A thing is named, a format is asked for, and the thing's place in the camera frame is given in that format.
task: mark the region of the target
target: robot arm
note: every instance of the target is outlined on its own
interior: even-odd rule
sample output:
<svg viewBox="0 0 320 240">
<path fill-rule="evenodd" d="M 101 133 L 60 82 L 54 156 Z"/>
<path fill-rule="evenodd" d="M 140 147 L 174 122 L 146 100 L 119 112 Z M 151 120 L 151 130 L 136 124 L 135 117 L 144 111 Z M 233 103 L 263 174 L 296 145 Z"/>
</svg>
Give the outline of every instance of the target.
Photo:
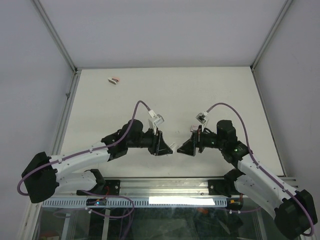
<svg viewBox="0 0 320 240">
<path fill-rule="evenodd" d="M 120 158 L 127 154 L 128 148 L 148 148 L 150 154 L 154 156 L 173 153 L 165 143 L 163 133 L 154 124 L 150 124 L 152 128 L 143 132 L 142 122 L 134 119 L 125 135 L 129 122 L 122 129 L 81 151 L 52 156 L 40 152 L 35 155 L 22 173 L 22 178 L 24 178 L 30 172 L 40 168 L 24 180 L 31 202 L 40 203 L 54 193 L 77 190 L 105 194 L 106 182 L 98 169 L 90 169 L 85 172 L 74 171 Z M 124 135 L 123 140 L 113 145 Z"/>
<path fill-rule="evenodd" d="M 227 197 L 231 197 L 231 190 L 247 195 L 274 219 L 277 228 L 288 239 L 298 237 L 311 227 L 306 214 L 294 198 L 306 209 L 313 224 L 318 222 L 311 194 L 306 190 L 297 191 L 271 173 L 252 152 L 251 156 L 248 147 L 238 141 L 236 129 L 230 120 L 219 121 L 216 133 L 204 128 L 207 121 L 205 118 L 202 119 L 202 125 L 192 132 L 191 138 L 177 152 L 195 156 L 196 148 L 199 153 L 205 148 L 221 151 L 223 158 L 235 169 L 224 176 L 223 182 L 213 185 L 213 189 Z"/>
</svg>

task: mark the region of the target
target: perforated metal strip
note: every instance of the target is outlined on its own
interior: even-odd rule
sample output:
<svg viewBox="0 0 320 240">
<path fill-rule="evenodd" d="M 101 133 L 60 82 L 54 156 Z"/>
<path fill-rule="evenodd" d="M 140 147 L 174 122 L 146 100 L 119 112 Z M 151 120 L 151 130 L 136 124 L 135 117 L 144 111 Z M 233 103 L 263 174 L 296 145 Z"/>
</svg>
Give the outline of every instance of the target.
<svg viewBox="0 0 320 240">
<path fill-rule="evenodd" d="M 212 198 L 215 205 L 211 208 L 225 208 L 227 199 L 223 197 Z M 132 198 L 135 208 L 194 208 L 194 205 L 186 204 L 149 204 L 149 198 Z M 52 197 L 42 203 L 43 208 L 85 208 L 87 198 L 82 197 Z M 90 208 L 130 208 L 131 202 L 123 198 L 110 198 L 106 201 L 106 205 L 90 206 Z M 197 207 L 208 207 L 207 205 L 197 205 Z"/>
</svg>

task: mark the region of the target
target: white table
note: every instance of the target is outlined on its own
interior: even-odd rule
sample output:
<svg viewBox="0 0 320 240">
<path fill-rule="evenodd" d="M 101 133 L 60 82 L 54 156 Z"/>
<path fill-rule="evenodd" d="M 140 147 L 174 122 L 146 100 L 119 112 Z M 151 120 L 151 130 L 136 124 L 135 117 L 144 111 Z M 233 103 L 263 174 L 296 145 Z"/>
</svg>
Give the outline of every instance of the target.
<svg viewBox="0 0 320 240">
<path fill-rule="evenodd" d="M 108 77 L 120 78 L 118 85 Z M 272 172 L 284 172 L 272 139 L 260 97 L 249 67 L 126 68 L 82 70 L 70 114 L 62 153 L 85 148 L 121 129 L 131 119 L 138 100 L 164 117 L 160 126 L 165 142 L 182 145 L 191 136 L 191 125 L 211 105 L 233 106 L 247 126 L 251 148 Z M 148 129 L 148 112 L 143 105 L 136 119 Z M 237 116 L 218 106 L 207 125 L 216 131 L 219 120 L 232 120 L 240 141 L 244 131 Z M 152 156 L 147 149 L 130 148 L 126 156 L 92 165 L 104 177 L 218 177 L 233 167 L 216 149 L 206 148 L 195 157 L 175 153 Z"/>
</svg>

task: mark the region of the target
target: bright light strip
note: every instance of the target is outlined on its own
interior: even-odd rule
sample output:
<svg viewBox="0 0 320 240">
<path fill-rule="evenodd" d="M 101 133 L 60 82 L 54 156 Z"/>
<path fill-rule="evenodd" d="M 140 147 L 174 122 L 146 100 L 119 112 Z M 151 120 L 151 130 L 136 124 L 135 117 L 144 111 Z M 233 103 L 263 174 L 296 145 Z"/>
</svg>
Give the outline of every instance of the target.
<svg viewBox="0 0 320 240">
<path fill-rule="evenodd" d="M 175 197 L 175 196 L 151 196 L 149 204 L 172 204 L 172 205 L 199 205 L 214 206 L 215 201 L 212 198 L 193 198 L 193 197 Z"/>
</svg>

